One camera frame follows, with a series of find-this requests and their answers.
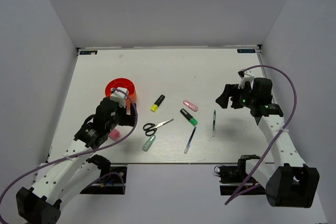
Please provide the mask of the pink eraser block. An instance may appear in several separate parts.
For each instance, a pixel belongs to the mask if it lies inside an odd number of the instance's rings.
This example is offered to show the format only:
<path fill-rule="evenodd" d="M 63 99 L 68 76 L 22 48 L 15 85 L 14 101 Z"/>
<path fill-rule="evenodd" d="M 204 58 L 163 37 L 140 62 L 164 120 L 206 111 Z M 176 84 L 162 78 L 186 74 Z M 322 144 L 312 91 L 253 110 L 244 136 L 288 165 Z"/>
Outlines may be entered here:
<path fill-rule="evenodd" d="M 120 138 L 120 132 L 116 129 L 113 129 L 110 134 L 109 134 L 109 138 L 116 141 Z"/>

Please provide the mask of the yellow cap black highlighter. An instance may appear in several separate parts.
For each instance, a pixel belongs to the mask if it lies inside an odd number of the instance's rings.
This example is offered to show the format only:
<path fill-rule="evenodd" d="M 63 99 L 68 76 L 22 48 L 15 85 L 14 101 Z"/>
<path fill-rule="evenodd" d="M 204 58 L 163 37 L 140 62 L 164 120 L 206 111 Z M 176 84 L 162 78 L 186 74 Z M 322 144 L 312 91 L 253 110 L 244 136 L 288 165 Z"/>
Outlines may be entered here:
<path fill-rule="evenodd" d="M 158 107 L 161 105 L 161 103 L 163 102 L 163 100 L 165 99 L 165 95 L 160 95 L 159 97 L 158 97 L 158 99 L 154 102 L 154 104 L 152 105 L 152 107 L 151 107 L 151 111 L 152 112 L 156 112 L 157 111 L 157 109 L 158 109 Z"/>

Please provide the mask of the pink translucent correction tape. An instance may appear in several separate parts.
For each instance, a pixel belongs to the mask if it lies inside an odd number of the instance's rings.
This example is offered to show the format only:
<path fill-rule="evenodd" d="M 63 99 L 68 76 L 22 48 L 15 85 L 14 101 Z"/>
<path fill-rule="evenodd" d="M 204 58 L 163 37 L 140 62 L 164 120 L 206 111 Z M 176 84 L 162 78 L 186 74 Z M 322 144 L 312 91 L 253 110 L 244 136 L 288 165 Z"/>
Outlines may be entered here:
<path fill-rule="evenodd" d="M 197 111 L 198 111 L 198 106 L 196 106 L 195 104 L 191 103 L 190 101 L 184 100 L 184 101 L 183 101 L 183 104 L 184 104 L 187 108 L 191 109 L 191 110 L 194 111 L 194 112 L 197 112 Z"/>

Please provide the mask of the green cap black highlighter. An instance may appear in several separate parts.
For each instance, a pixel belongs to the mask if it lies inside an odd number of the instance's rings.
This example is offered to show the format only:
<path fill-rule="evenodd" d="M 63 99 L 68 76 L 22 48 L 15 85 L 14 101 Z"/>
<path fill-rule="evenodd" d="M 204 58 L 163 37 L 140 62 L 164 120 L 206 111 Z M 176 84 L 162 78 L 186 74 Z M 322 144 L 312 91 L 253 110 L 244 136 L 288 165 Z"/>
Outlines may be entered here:
<path fill-rule="evenodd" d="M 196 126 L 198 124 L 198 121 L 189 114 L 185 109 L 181 109 L 180 113 L 193 125 Z"/>

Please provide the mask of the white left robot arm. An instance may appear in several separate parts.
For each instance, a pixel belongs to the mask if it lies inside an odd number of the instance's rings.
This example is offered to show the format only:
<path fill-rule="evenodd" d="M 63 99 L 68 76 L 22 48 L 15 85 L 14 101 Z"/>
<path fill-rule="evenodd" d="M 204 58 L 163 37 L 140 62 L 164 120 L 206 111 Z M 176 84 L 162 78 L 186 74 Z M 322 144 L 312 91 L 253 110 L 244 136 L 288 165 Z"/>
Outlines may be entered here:
<path fill-rule="evenodd" d="M 47 174 L 29 189 L 16 194 L 18 214 L 29 223 L 56 223 L 61 209 L 85 187 L 110 178 L 110 161 L 96 152 L 116 126 L 135 127 L 135 103 L 127 109 L 130 97 L 115 90 L 104 98 L 93 115 L 88 116 L 61 159 L 50 163 Z"/>

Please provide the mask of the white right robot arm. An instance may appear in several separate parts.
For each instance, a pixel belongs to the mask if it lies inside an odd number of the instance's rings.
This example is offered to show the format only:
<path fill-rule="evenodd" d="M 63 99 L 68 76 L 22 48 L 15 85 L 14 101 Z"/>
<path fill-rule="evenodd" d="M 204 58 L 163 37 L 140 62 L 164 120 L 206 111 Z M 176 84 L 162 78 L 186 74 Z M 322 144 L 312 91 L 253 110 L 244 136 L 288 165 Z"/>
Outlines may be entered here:
<path fill-rule="evenodd" d="M 222 166 L 219 174 L 224 183 L 256 182 L 265 189 L 273 207 L 310 208 L 320 179 L 318 170 L 309 167 L 298 154 L 288 132 L 279 105 L 272 101 L 272 81 L 267 78 L 226 84 L 216 103 L 225 109 L 246 107 L 262 131 L 274 159 L 267 165 L 258 155 L 242 155 L 236 166 Z"/>

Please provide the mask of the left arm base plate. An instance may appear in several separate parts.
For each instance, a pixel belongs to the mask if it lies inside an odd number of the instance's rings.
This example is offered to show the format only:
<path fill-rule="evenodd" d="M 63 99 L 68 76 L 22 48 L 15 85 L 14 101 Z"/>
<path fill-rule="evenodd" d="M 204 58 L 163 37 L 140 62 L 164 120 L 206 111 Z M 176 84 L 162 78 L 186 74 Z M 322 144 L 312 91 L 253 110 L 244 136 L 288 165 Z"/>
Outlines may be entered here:
<path fill-rule="evenodd" d="M 82 195 L 124 195 L 122 182 L 126 189 L 127 166 L 111 166 L 107 172 L 101 172 L 100 180 L 87 186 Z"/>

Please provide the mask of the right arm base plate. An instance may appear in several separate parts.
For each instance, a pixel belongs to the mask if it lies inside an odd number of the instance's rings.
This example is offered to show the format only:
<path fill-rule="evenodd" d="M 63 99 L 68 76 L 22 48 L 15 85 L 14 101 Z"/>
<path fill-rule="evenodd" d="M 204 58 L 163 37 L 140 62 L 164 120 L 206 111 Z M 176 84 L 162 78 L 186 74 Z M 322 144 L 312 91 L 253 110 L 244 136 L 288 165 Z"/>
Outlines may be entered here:
<path fill-rule="evenodd" d="M 242 155 L 238 159 L 236 164 L 233 165 L 216 165 L 214 167 L 214 174 L 219 177 L 219 189 L 221 196 L 230 196 L 237 187 L 243 182 L 245 177 L 248 175 L 245 172 L 246 161 L 257 160 L 260 156 L 257 155 Z M 248 182 L 240 189 L 240 191 L 249 189 L 257 185 L 257 181 L 254 178 L 250 178 Z M 251 190 L 243 195 L 265 195 L 265 189 L 263 187 L 258 187 Z"/>

